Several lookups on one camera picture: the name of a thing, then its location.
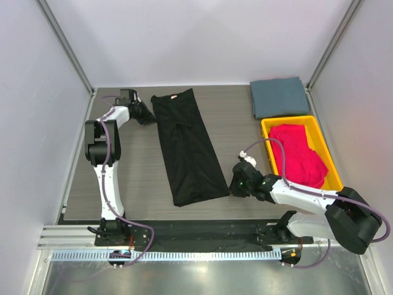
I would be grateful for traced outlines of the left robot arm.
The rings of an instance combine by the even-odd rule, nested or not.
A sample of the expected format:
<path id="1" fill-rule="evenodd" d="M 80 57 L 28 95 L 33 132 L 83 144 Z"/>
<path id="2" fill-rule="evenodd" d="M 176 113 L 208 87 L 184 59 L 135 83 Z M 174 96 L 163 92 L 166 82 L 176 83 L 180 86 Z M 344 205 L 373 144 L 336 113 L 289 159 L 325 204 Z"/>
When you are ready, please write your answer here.
<path id="1" fill-rule="evenodd" d="M 122 155 L 119 129 L 130 120 L 145 126 L 156 122 L 155 116 L 140 99 L 137 91 L 123 88 L 120 95 L 102 100 L 109 110 L 101 117 L 87 120 L 84 125 L 85 158 L 93 167 L 99 184 L 101 218 L 98 228 L 88 230 L 96 235 L 95 245 L 125 245 L 132 241 L 131 224 L 126 222 L 118 167 Z"/>

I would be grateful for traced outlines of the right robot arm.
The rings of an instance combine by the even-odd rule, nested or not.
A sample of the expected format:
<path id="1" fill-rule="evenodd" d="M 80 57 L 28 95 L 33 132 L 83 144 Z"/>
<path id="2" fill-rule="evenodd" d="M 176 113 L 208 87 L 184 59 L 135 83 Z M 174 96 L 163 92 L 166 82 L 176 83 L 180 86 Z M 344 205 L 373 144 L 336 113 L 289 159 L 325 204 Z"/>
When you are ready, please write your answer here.
<path id="1" fill-rule="evenodd" d="M 232 172 L 232 195 L 297 208 L 285 214 L 276 229 L 284 243 L 304 236 L 325 238 L 354 254 L 364 254 L 383 223 L 381 213 L 350 187 L 327 191 L 302 186 L 278 175 L 262 175 L 246 160 Z"/>

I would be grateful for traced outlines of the black t-shirt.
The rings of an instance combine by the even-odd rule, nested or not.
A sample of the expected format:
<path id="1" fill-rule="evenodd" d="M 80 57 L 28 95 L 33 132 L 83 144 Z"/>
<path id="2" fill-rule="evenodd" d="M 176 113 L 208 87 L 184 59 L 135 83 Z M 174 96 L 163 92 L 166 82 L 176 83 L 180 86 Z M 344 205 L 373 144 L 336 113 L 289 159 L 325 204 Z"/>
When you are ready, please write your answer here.
<path id="1" fill-rule="evenodd" d="M 193 90 L 152 96 L 173 203 L 183 207 L 230 194 Z"/>

